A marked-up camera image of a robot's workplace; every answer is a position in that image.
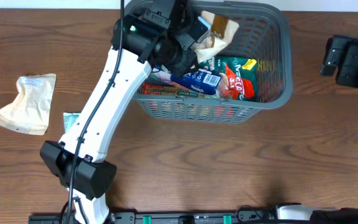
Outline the tissue pocket pack bundle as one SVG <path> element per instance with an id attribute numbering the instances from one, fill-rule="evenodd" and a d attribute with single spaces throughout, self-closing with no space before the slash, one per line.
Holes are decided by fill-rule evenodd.
<path id="1" fill-rule="evenodd" d="M 222 97 L 223 93 L 229 89 L 228 82 L 222 75 L 203 69 L 177 77 L 162 67 L 156 67 L 152 70 L 150 77 L 167 85 L 213 98 Z"/>

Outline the orange spaghetti packet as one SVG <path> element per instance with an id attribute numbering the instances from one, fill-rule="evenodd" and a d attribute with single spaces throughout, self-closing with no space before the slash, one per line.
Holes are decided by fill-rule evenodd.
<path id="1" fill-rule="evenodd" d="M 236 100 L 239 93 L 236 90 L 226 90 L 225 88 L 214 87 L 211 85 L 191 85 L 189 88 L 175 85 L 162 86 L 143 83 L 140 87 L 140 93 L 143 95 L 168 95 L 185 96 L 190 98 L 207 98 L 220 100 Z"/>

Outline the beige brown foil pouch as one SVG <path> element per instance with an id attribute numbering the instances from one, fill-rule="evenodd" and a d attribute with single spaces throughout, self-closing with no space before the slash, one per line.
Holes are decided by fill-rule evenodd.
<path id="1" fill-rule="evenodd" d="M 191 48 L 197 55 L 198 63 L 209 60 L 224 50 L 239 29 L 239 23 L 226 16 L 201 11 L 201 18 L 211 26 L 211 29 L 202 42 Z"/>

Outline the green instant coffee bag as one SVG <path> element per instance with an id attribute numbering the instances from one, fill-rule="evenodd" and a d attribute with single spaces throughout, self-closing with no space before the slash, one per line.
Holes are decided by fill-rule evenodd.
<path id="1" fill-rule="evenodd" d="M 225 74 L 229 90 L 236 90 L 241 101 L 257 99 L 257 67 L 256 59 L 222 55 L 200 63 L 200 68 Z"/>

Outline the small teal sachet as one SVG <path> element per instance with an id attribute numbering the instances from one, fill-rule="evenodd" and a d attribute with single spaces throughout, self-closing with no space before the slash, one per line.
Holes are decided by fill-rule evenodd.
<path id="1" fill-rule="evenodd" d="M 65 133 L 69 132 L 70 128 L 76 123 L 80 113 L 63 113 L 63 126 Z"/>

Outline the plain beige paper pouch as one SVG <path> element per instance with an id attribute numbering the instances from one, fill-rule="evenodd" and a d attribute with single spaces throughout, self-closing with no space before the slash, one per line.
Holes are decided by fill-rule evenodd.
<path id="1" fill-rule="evenodd" d="M 18 95 L 0 109 L 0 126 L 23 134 L 41 136 L 48 129 L 56 74 L 21 76 Z"/>

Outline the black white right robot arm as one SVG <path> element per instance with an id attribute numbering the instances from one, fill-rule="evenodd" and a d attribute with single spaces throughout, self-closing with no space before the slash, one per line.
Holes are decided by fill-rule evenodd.
<path id="1" fill-rule="evenodd" d="M 328 39 L 320 75 L 358 89 L 358 39 L 334 35 Z M 358 224 L 358 208 L 317 209 L 301 204 L 277 206 L 272 223 Z"/>

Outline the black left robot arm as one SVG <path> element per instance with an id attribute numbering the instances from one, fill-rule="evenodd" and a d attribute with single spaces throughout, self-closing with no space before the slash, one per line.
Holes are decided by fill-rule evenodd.
<path id="1" fill-rule="evenodd" d="M 192 45 L 208 28 L 187 1 L 154 1 L 142 14 L 122 12 L 101 77 L 74 125 L 40 156 L 68 189 L 60 223 L 106 223 L 106 192 L 117 168 L 106 160 L 114 130 L 134 93 L 162 65 L 176 77 L 197 69 Z"/>

